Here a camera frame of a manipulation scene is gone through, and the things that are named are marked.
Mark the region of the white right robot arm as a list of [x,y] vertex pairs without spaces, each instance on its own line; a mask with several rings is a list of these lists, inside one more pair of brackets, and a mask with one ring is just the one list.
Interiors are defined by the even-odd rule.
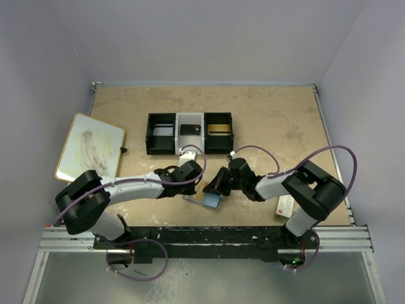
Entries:
[[257,175],[243,158],[229,161],[203,189],[204,193],[229,196],[242,191],[251,201],[262,202],[290,195],[299,208],[285,224],[282,242],[295,248],[304,240],[304,233],[322,222],[341,204],[347,189],[339,180],[311,161],[275,178]]

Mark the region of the grey card holder wallet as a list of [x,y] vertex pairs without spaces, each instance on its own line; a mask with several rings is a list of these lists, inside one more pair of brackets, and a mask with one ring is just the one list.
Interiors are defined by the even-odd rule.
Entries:
[[191,203],[195,203],[195,204],[205,207],[205,208],[210,208],[210,209],[218,209],[220,206],[220,203],[223,201],[223,197],[220,195],[204,193],[202,203],[199,204],[194,198],[195,194],[183,195],[182,199],[185,201],[191,202]]

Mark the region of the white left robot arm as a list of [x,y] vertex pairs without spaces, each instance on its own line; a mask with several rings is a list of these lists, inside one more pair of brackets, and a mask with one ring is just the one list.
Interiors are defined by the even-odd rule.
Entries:
[[124,248],[130,242],[129,228],[121,215],[108,213],[107,207],[132,200],[194,194],[203,172],[204,168],[194,160],[127,178],[101,177],[95,170],[85,171],[56,195],[56,223],[63,222],[71,235],[89,231],[115,248]]

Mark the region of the gold credit card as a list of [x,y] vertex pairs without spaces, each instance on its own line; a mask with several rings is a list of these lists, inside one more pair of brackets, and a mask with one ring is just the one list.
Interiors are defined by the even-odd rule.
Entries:
[[201,181],[197,186],[196,186],[196,194],[194,196],[195,200],[201,204],[203,201],[203,196],[204,196],[204,191],[203,189],[207,186],[207,182]]

